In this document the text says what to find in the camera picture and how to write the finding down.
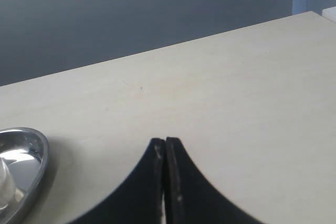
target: wooden table surface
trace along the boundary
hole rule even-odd
[[[47,183],[25,223],[83,214],[150,138],[166,136],[259,220],[332,223],[335,68],[336,24],[304,13],[0,87],[0,129],[32,127],[50,141]]]

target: black plastic piece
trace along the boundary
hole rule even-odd
[[[164,155],[164,140],[152,139],[127,179],[102,203],[71,223],[160,224]]]
[[[166,140],[164,169],[167,224],[261,224],[206,180],[178,138]]]

